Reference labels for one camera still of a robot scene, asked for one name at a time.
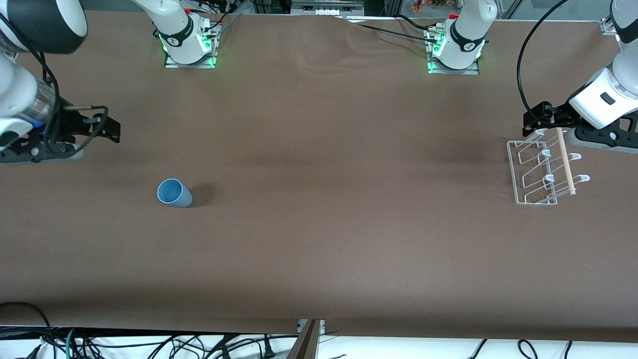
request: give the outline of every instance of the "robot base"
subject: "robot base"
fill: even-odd
[[[211,36],[210,40],[204,41],[206,46],[211,47],[211,51],[204,55],[199,61],[191,64],[180,64],[175,62],[168,54],[164,60],[165,68],[215,68],[217,65],[217,51],[219,50],[219,36],[221,34],[221,24],[215,25],[206,35]]]
[[[441,33],[445,32],[442,27],[437,24],[435,31],[423,30],[423,36],[427,39],[435,39],[439,40],[441,38]],[[438,58],[434,57],[432,53],[434,52],[434,48],[436,47],[435,43],[426,42],[426,54],[427,54],[427,72],[428,73],[447,73],[452,75],[478,75],[479,74],[479,62],[474,60],[472,65],[468,68],[463,68],[461,70],[456,70],[454,68],[449,68],[441,62]]]

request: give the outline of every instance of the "brown table surface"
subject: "brown table surface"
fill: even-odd
[[[241,17],[217,69],[166,70],[145,14],[87,16],[82,48],[48,60],[122,143],[0,167],[2,301],[60,326],[638,339],[638,157],[579,149],[577,196],[514,204],[532,23],[496,22],[481,74],[453,76],[428,74],[418,41],[332,17]],[[617,52],[596,23],[543,25],[530,104],[563,103]],[[194,208],[158,202],[170,177]]]

